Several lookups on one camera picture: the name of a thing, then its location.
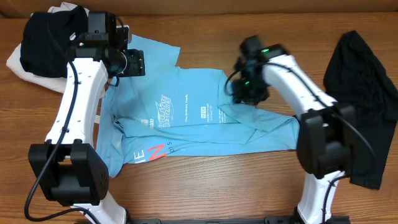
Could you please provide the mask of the light blue printed t-shirt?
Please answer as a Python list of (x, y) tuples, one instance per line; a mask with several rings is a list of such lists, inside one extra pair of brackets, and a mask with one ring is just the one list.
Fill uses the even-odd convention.
[(145, 75), (113, 80), (101, 102), (96, 151), (111, 177), (125, 164), (172, 156), (229, 156), (295, 149), (298, 121), (234, 104), (226, 75), (177, 66), (180, 49), (132, 37)]

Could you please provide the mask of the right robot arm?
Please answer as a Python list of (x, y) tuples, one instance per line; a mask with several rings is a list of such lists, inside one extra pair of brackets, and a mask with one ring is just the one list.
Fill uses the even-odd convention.
[(299, 123), (296, 153), (305, 171), (302, 198), (293, 214), (268, 216), (264, 223), (350, 224), (348, 216), (332, 215), (331, 205), (339, 180), (351, 173), (358, 144), (354, 107), (321, 90), (280, 44), (265, 47), (254, 35), (244, 39), (239, 50), (234, 71), (240, 78), (232, 83), (233, 101), (257, 105), (273, 86)]

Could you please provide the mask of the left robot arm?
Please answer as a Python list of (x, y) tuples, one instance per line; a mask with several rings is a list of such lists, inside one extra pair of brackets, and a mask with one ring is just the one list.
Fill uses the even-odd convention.
[(33, 189), (80, 212), (91, 223), (131, 223), (127, 209), (109, 192), (109, 172), (93, 147), (98, 103), (109, 78), (145, 74), (144, 53), (128, 49), (129, 27), (110, 12), (91, 11), (88, 30), (63, 54), (67, 82), (53, 126), (44, 143), (31, 145), (28, 160)]

